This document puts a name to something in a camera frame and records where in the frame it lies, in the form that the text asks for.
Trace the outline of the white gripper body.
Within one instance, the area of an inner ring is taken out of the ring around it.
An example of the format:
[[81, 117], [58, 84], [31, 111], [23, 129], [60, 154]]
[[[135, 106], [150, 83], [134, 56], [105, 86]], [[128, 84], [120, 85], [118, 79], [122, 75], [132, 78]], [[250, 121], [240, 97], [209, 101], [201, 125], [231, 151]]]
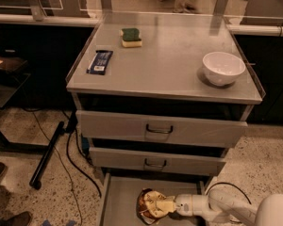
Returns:
[[183, 217], [191, 217], [192, 212], [192, 195], [180, 194], [175, 197], [175, 211]]

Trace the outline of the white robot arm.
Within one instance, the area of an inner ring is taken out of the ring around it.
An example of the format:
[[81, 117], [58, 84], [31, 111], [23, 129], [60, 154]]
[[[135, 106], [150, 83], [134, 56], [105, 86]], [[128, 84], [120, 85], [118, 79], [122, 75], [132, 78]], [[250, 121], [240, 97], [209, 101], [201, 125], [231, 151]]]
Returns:
[[245, 226], [283, 226], [283, 194], [270, 195], [255, 207], [222, 190], [212, 189], [207, 195], [180, 194], [158, 199], [150, 206], [151, 214], [158, 218], [176, 212], [208, 222], [224, 223], [233, 216]]

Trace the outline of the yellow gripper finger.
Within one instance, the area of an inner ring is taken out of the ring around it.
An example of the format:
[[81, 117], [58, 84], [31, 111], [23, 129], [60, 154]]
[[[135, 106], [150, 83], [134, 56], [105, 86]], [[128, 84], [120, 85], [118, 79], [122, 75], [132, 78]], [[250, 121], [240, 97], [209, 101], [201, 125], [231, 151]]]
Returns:
[[175, 197], [170, 196], [166, 199], [158, 199], [155, 201], [154, 212], [156, 214], [168, 214], [175, 211]]

